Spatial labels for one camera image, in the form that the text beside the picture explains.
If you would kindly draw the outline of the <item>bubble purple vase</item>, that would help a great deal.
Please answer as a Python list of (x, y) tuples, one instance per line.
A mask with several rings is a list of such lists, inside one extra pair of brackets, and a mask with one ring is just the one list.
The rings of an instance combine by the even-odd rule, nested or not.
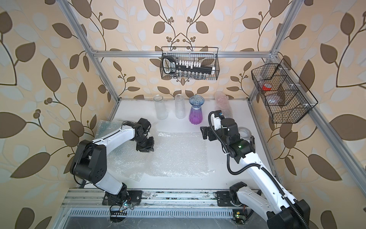
[(205, 99), (200, 95), (194, 95), (190, 97), (189, 103), (191, 110), (189, 114), (189, 121), (191, 124), (198, 125), (203, 121), (202, 105)]

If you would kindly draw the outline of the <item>bubble clear vase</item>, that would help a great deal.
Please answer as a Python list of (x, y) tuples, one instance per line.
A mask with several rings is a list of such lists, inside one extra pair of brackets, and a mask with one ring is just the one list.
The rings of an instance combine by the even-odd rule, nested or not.
[(178, 119), (184, 119), (185, 118), (185, 98), (182, 94), (176, 94), (174, 96), (175, 100), (175, 116)]

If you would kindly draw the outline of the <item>clear ribbed glass vase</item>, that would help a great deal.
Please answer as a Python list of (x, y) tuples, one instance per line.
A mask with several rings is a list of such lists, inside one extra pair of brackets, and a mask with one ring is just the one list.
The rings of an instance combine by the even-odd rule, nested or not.
[(153, 97), (156, 116), (159, 120), (165, 120), (168, 117), (168, 111), (165, 106), (164, 98), (162, 95), (157, 94)]

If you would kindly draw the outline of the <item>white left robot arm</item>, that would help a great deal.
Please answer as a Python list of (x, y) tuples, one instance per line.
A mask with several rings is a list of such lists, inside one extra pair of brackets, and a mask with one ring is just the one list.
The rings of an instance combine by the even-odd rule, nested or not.
[(107, 171), (107, 156), (127, 141), (135, 141), (137, 151), (153, 152), (154, 139), (148, 137), (150, 128), (151, 123), (144, 118), (136, 123), (124, 121), (119, 129), (105, 136), (81, 141), (73, 157), (70, 173), (109, 194), (120, 194), (124, 183)]

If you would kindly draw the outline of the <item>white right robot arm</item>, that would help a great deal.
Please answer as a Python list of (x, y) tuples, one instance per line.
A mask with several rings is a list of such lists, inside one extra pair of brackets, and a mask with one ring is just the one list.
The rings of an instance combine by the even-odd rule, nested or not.
[(308, 229), (310, 206), (297, 200), (267, 169), (255, 150), (254, 136), (240, 136), (237, 123), (224, 117), (220, 110), (211, 111), (207, 127), (201, 127), (203, 139), (218, 140), (226, 155), (226, 167), (231, 175), (247, 172), (261, 190), (252, 191), (244, 182), (230, 187), (231, 202), (246, 205), (267, 222), (270, 229)]

